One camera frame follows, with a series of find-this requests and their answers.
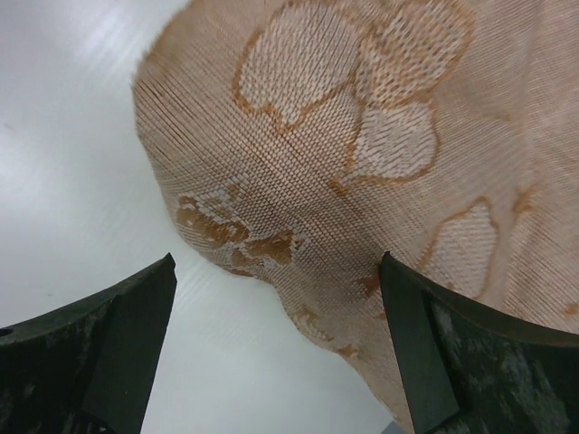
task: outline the woven fabric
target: woven fabric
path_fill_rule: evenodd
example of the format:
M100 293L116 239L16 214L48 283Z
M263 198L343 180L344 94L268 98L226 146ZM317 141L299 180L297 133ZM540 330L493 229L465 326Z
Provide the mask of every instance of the woven fabric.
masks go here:
M138 134L183 238L410 432L386 250L579 332L577 26L575 0L195 0L139 66Z

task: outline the brown outline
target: brown outline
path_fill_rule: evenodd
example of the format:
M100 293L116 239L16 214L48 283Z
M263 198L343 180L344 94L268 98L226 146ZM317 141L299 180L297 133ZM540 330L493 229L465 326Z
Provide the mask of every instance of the brown outline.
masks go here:
M389 24L390 21L392 21L394 19L394 17L396 17L396 15L398 13L400 13L400 11L403 8L408 7L412 3L427 4L427 3L430 3L431 1L432 0L410 0L404 4L398 5L395 9L393 9L393 11L385 13L384 15L387 15L386 20L374 19L374 20L370 20L369 23L361 23L359 16L357 16L357 15L360 15L360 13L355 12L355 10L354 10L355 8L351 5L344 5L344 7L339 8L338 11L352 25L354 25L357 28L364 29L364 31L359 32L359 37L361 38L360 46L362 46L363 40L376 39L375 35L378 32L378 28L384 28L387 24ZM413 95L411 95L409 97L400 99L392 105L381 105L381 104L372 103L372 104L370 104L371 108L373 108L373 109L392 109L392 108L397 108L397 107L403 106L405 104L408 104L413 100L415 100L417 102L426 103L426 101L432 99L432 93L434 92L434 88L436 88L436 86L438 86L442 81L446 80L446 78L455 70L455 68L459 64L460 60L464 56L464 53L467 51L470 44L474 40L474 27L475 27L475 23L476 23L476 19L475 19L476 12L472 8L463 4L460 0L442 0L442 1L444 1L448 5L448 7L452 7L454 9L454 12L457 15L460 15L464 18L464 20L466 22L466 28L467 28L467 31L466 31L465 36L464 36L464 42L463 42L462 46L460 47L460 49L457 50L457 53L454 56L454 58L449 61L449 65L446 68L446 71L443 74L441 74L441 76L431 86L424 88L422 90L417 90L413 93ZM380 44L377 41L375 42L375 45L376 45L376 47L380 48Z
M331 5L335 4L336 1L337 0L318 0L315 3L321 4L321 5L331 6ZM336 86L334 89L332 89L326 95L324 95L321 99L314 101L314 102L308 104L305 108L303 108L298 116L298 120L296 120L296 122L294 122L293 124L284 123L281 119L280 111L277 108L275 108L275 106L271 102L266 102L261 107L255 108L249 102L249 100L247 100L243 96L241 85L240 85L243 66L247 62L247 59L248 59L253 47L255 46L257 41L263 36L266 29L271 26L271 24L273 23L273 21L275 19L279 18L280 15L283 14L283 12L286 10L286 8L297 7L300 5L311 5L313 3L314 3L313 0L290 0L286 4L282 5L277 11L275 11L273 13L273 15L271 16L271 19L268 21L268 23L265 26L258 27L256 30L253 31L253 34L250 36L249 40L247 41L247 43L245 44L245 46L243 48L242 55L240 56L240 58L237 61L237 64L235 67L235 73L233 74L232 93L233 93L233 101L235 102L237 107L241 111L243 111L244 113L248 113L248 114L252 114L252 115L259 115L259 114L269 115L273 119L274 129L280 135L284 135L287 132L298 128L301 124L304 123L306 117L310 113L312 113L316 109L323 106L327 101L334 98L339 93L343 92L348 87L348 85L351 83L352 76L356 75L356 71L357 71L357 68L359 66L359 61L356 61L354 66L352 67L352 70L347 74L345 81L342 84ZM337 9L335 10L335 12L337 14L340 14L339 10L337 10Z
M465 210L457 212L457 213L453 214L451 217L447 217L446 219L444 219L434 230L434 236L432 237L432 240L429 243L429 246L427 247L426 251L424 252L424 255L422 256L422 258L419 262L419 265L418 265L418 270L423 271L424 268L426 267L426 265L428 265L429 261L432 259L432 254L434 253L435 247L438 245L440 233L441 233L441 230L444 227L444 225L446 223L449 223L449 222L454 222L454 221L460 220L466 214L468 214L470 212L470 210L472 210L475 206L477 206L479 204L484 204L489 209L489 222L490 222L490 226L495 230L495 233L497 234L497 241L495 242L495 247L493 248L493 251L489 257L489 263L487 264L487 267L486 267L487 273L485 275L485 280L482 284L482 289L480 290L480 292L477 296L472 298L474 300L481 298L486 293L487 289L489 288L490 277L492 275L492 265L495 261L495 256L497 254L497 249L498 249L498 242L500 240L500 226L499 226L498 222L493 218L492 203L487 196L478 197Z
M383 176L376 176L376 175L359 175L356 176L350 180L347 181L347 183L344 183L342 180L344 179L344 177L346 177L347 175L349 175L352 172L354 163L355 163L355 158L354 158L354 154L356 153L357 150L357 140L359 139L359 135L361 132L361 125L360 125L360 130L357 132L356 135L356 142L354 143L353 146L351 146L348 150L347 150L347 155L346 155L346 163L344 164L344 166L346 167L346 170L344 170L342 173L339 173L338 175L335 175L332 180L330 181L330 188L332 188L332 190L334 190L335 192L339 192L339 193L349 193L349 190L351 188L351 186L348 186L346 184L361 184L361 183L367 183L367 184L371 184L371 185L380 185L380 186L386 186L386 185L391 185L391 184L405 184L405 183L409 183L411 181L415 181L418 178L421 178L425 175L427 175L435 166L436 163L438 162L438 159L440 157L441 154L441 138L439 136L438 130L437 130L437 109L436 106L434 105L433 101L430 101L430 103L426 104L428 112L430 113L430 123L431 123L431 130L432 133L434 134L434 155L431 158L431 161L428 163L428 165L426 165L425 167L423 167L422 169L420 169L418 172L416 172L413 175L410 176L400 176L400 177L383 177Z

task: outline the white surface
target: white surface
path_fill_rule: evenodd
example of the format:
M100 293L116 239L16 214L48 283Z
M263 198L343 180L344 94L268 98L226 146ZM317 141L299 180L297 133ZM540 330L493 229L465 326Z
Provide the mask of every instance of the white surface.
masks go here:
M391 418L357 374L168 220L129 84L182 3L0 0L0 326L170 251L179 284L144 434L380 433Z

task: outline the fabric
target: fabric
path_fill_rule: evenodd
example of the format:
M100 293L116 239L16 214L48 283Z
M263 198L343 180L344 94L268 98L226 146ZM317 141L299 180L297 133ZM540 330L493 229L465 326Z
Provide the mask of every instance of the fabric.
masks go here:
M195 0L139 66L138 134L183 238L411 432L386 250L579 331L577 25L574 0Z

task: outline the beige fabric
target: beige fabric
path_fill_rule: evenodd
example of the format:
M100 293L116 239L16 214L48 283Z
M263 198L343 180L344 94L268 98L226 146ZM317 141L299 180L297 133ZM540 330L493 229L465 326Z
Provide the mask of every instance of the beige fabric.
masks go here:
M376 264L579 331L579 3L195 0L134 85L171 216L409 429Z

